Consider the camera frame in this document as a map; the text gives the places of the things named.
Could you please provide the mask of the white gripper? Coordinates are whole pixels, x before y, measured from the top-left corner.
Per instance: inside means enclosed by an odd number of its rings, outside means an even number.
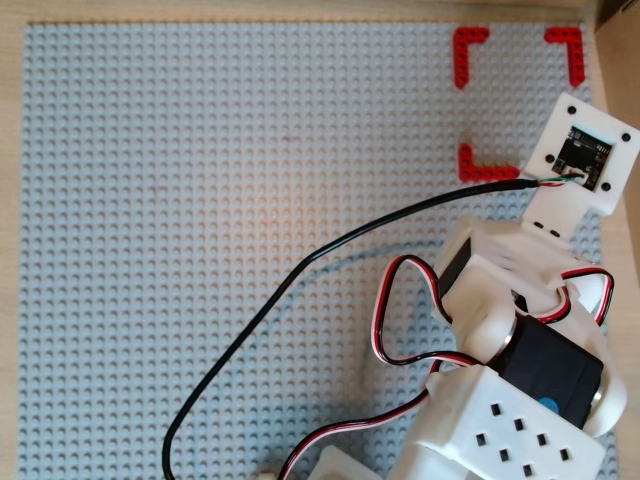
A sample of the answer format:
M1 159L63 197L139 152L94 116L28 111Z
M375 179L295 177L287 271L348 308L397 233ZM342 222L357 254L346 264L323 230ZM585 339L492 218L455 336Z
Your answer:
M568 316L574 302L602 323L613 299L610 272L528 223L462 217L438 254L435 270L443 299L478 272L473 288L505 287L518 313L544 323Z

